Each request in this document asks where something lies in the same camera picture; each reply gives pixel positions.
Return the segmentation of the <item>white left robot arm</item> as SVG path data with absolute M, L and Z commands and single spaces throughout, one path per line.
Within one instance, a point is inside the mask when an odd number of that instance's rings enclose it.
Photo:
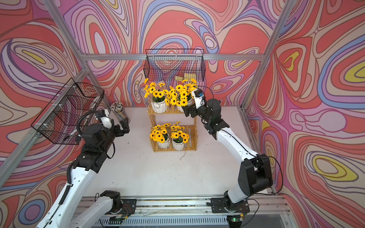
M 92 206 L 73 218 L 86 189 L 105 160 L 111 159 L 107 152 L 116 149 L 114 140 L 130 132 L 129 123 L 125 113 L 105 109 L 88 111 L 78 119 L 76 130 L 85 143 L 67 167 L 67 183 L 38 228 L 91 228 L 105 214 L 121 213 L 124 203 L 120 193 L 104 191 Z

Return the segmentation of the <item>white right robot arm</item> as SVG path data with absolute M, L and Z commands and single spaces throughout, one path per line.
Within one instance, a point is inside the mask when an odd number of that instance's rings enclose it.
M 215 140 L 224 145 L 240 163 L 237 185 L 227 190 L 220 198 L 221 204 L 228 213 L 236 213 L 255 195 L 273 185 L 270 158 L 258 154 L 248 147 L 221 117 L 220 101 L 203 97 L 197 98 L 195 104 L 185 106 L 186 117 L 199 116 L 204 128 Z

